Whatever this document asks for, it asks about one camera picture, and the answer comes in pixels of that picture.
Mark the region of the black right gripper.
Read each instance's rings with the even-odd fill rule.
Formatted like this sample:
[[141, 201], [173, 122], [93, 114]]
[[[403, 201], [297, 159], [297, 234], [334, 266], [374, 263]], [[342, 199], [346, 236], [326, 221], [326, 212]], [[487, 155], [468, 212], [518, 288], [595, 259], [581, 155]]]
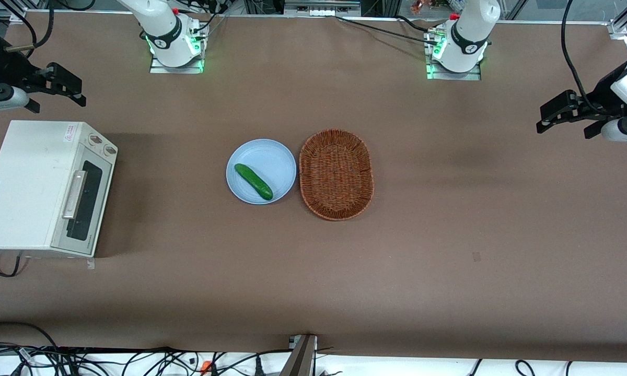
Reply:
[[3, 63], [3, 92], [46, 93], [64, 96], [80, 107], [86, 107], [87, 98], [82, 95], [83, 81], [58, 63], [41, 68], [29, 62]]

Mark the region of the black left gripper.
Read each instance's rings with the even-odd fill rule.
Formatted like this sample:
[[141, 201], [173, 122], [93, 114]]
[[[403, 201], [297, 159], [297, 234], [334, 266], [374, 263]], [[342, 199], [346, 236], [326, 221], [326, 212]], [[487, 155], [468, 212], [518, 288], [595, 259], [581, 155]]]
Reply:
[[583, 83], [575, 78], [579, 90], [565, 90], [540, 107], [541, 119], [536, 122], [536, 132], [541, 135], [553, 126], [564, 122], [610, 121], [625, 115], [624, 104], [611, 85], [617, 78], [603, 78], [598, 81], [591, 92], [584, 92]]

